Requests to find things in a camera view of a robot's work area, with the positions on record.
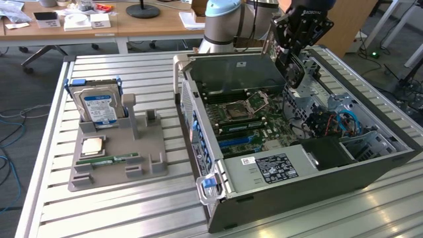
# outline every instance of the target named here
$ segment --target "white table leg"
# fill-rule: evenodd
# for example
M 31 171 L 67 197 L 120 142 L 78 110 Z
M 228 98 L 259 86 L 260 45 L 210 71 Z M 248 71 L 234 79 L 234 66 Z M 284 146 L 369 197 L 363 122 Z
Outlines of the white table leg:
M 399 0 L 394 0 L 391 5 L 390 5 L 390 8 L 387 9 L 387 11 L 385 12 L 383 14 L 383 17 L 381 18 L 379 22 L 378 22 L 378 25 L 375 26 L 375 29 L 373 30 L 373 32 L 370 33 L 369 37 L 367 37 L 367 40 L 365 42 L 365 46 L 366 48 L 369 48 L 373 40 L 375 39 L 385 23 L 387 22 L 390 16 L 393 15 L 393 12 L 395 10 L 395 8 L 398 7 L 401 1 Z
M 413 68 L 413 66 L 417 64 L 418 60 L 423 57 L 423 44 L 421 45 L 418 51 L 414 53 L 414 55 L 410 57 L 407 63 L 405 66 L 407 68 Z
M 402 28 L 405 27 L 410 17 L 413 16 L 413 14 L 415 13 L 415 10 L 421 8 L 418 6 L 413 6 L 411 9 L 407 11 L 406 15 L 403 16 L 403 19 L 401 20 L 401 22 L 398 23 L 391 35 L 389 36 L 389 38 L 386 39 L 386 41 L 383 42 L 382 47 L 389 48 L 394 38 L 397 37 L 399 31 L 402 30 Z
M 118 50 L 119 50 L 120 54 L 128 54 L 127 42 L 128 42 L 127 37 L 118 37 L 116 38 Z

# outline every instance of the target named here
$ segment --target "blue cable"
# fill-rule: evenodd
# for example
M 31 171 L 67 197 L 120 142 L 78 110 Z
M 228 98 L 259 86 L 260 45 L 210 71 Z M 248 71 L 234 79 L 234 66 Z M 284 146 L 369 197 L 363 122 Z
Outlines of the blue cable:
M 342 110 L 338 114 L 337 114 L 337 119 L 338 119 L 338 123 L 339 123 L 339 126 L 342 128 L 342 130 L 347 130 L 347 128 L 345 127 L 345 125 L 342 124 L 342 117 L 341 117 L 341 114 L 349 114 L 354 120 L 355 120 L 355 123 L 358 124 L 358 133 L 362 134 L 362 127 L 359 126 L 359 121 L 358 121 L 358 118 L 357 118 L 357 115 L 354 114 L 354 112 L 349 111 L 349 110 Z
M 11 204 L 0 211 L 0 214 L 3 212 L 6 212 L 8 210 L 10 207 L 12 207 L 15 205 L 15 203 L 19 201 L 20 199 L 20 195 L 22 195 L 22 190 L 20 190 L 20 181 L 18 179 L 18 174 L 16 174 L 16 169 L 15 169 L 15 165 L 12 163 L 11 160 L 8 160 L 8 158 L 6 156 L 0 156 L 2 159 L 6 160 L 6 162 L 8 163 L 8 165 L 11 166 L 12 168 L 12 171 L 14 171 L 14 176 L 15 176 L 15 179 L 16 179 L 16 184 L 18 184 L 18 196 L 15 198 L 15 200 L 11 202 Z
M 0 122 L 4 123 L 4 124 L 19 125 L 22 127 L 22 132 L 20 132 L 20 135 L 16 137 L 16 139 L 12 140 L 7 145 L 0 146 L 2 148 L 4 148 L 7 146 L 10 146 L 11 144 L 14 144 L 22 138 L 22 136 L 26 133 L 26 126 L 22 123 L 7 122 L 7 121 L 3 121 L 3 120 L 0 120 Z

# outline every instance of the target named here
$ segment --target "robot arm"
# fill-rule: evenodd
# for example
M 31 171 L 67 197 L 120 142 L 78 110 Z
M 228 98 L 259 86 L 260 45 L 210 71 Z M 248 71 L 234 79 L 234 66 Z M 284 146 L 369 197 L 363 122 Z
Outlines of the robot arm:
M 270 54 L 290 86 L 298 88 L 304 77 L 299 54 L 334 27 L 327 18 L 337 0 L 292 0 L 284 16 L 272 18 L 263 53 Z

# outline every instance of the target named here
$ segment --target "lamp base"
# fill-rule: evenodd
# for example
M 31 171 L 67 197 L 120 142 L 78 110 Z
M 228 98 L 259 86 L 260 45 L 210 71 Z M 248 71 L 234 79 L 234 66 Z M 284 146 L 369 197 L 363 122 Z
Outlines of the lamp base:
M 142 5 L 136 4 L 127 7 L 127 14 L 135 18 L 148 19 L 160 15 L 160 9 L 152 5 L 144 5 L 142 9 Z

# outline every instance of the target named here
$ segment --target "gray floor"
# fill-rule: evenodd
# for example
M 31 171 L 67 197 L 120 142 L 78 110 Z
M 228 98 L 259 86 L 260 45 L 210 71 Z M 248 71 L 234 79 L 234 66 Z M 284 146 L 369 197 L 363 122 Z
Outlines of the gray floor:
M 370 33 L 381 14 L 370 18 L 363 31 Z M 383 38 L 390 26 L 387 25 L 381 32 L 378 38 Z M 379 40 L 377 39 L 369 51 L 371 52 L 378 48 Z M 190 40 L 188 45 L 192 47 L 199 46 L 199 40 Z M 409 57 L 413 55 L 419 45 L 423 43 L 422 34 L 405 28 L 399 37 L 395 39 L 390 51 L 391 55 L 382 54 L 378 60 L 381 64 L 390 64 L 395 72 L 407 70 L 403 68 L 403 64 Z M 160 41 L 156 43 L 158 49 L 154 51 L 174 51 L 182 50 L 183 45 L 180 41 Z M 140 50 L 134 52 L 152 51 L 148 48 L 148 42 L 142 45 L 134 45 Z M 30 51 L 35 52 L 39 47 L 30 47 Z M 116 44 L 100 44 L 100 50 L 95 51 L 91 45 L 64 46 L 64 50 L 71 55 L 95 55 L 95 54 L 116 54 Z M 51 103 L 54 97 L 54 91 L 58 82 L 58 76 L 60 73 L 63 56 L 56 52 L 48 52 L 39 60 L 36 60 L 31 67 L 35 69 L 34 75 L 27 75 L 20 68 L 20 63 L 26 60 L 28 54 L 22 53 L 16 47 L 11 48 L 7 55 L 0 58 L 0 111 L 7 109 L 23 109 L 38 104 Z M 345 57 L 345 61 L 357 70 L 358 73 L 363 73 L 367 70 L 377 67 L 377 64 L 363 60 L 357 54 L 349 54 Z M 366 75 L 366 78 L 373 81 L 378 86 L 386 86 L 390 82 L 395 82 L 395 78 L 391 75 L 385 74 L 385 69 L 379 69 Z M 423 78 L 423 69 L 419 71 L 419 78 Z M 39 110 L 35 113 L 44 113 L 44 110 Z M 28 119 L 27 120 L 27 132 L 23 138 L 6 148 L 11 159 L 15 162 L 18 174 L 20 177 L 23 196 L 15 207 L 23 206 L 26 190 L 28 188 L 32 168 L 38 155 L 39 145 L 42 142 L 43 131 L 47 118 Z M 0 124 L 0 139 L 15 130 L 15 125 Z M 6 170 L 0 171 L 0 179 L 6 175 Z M 0 187 L 0 207 L 4 207 L 15 199 L 16 196 L 16 181 L 14 177 Z M 18 221 L 20 216 L 20 210 L 7 211 L 0 214 L 0 237 L 14 237 Z

